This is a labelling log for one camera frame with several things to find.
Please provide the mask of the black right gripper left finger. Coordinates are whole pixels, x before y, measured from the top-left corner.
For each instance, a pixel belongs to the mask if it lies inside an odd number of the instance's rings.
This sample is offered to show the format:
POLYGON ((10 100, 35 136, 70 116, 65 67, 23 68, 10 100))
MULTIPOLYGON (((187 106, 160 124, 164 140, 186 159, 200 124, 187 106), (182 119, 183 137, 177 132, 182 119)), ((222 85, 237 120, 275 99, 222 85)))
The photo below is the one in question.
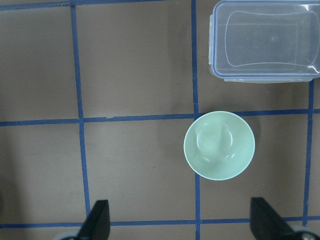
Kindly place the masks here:
POLYGON ((110 236, 111 222, 109 201, 97 200, 77 233, 76 240, 107 240, 110 236))

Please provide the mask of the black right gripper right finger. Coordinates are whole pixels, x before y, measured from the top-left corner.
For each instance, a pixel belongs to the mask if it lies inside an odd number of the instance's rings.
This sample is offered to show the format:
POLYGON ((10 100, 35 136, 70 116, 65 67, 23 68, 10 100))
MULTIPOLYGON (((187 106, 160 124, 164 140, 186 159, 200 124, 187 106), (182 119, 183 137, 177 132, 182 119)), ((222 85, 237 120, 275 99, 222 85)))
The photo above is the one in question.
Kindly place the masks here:
POLYGON ((289 225, 262 197, 250 199, 250 231, 256 240, 318 240, 305 226, 289 225))

